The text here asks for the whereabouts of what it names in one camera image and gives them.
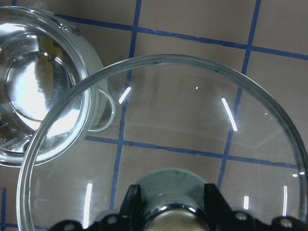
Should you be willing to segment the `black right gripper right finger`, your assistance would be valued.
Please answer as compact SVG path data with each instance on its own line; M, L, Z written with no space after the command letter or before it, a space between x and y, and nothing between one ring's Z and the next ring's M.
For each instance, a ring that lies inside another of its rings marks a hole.
M231 231L232 210L213 183L202 186L201 204L197 215L207 231Z

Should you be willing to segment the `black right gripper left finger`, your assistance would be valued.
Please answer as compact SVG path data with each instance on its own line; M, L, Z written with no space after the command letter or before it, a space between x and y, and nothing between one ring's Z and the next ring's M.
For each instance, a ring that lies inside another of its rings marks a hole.
M142 231L145 226L145 202L142 201L141 186L128 187L119 210L122 231Z

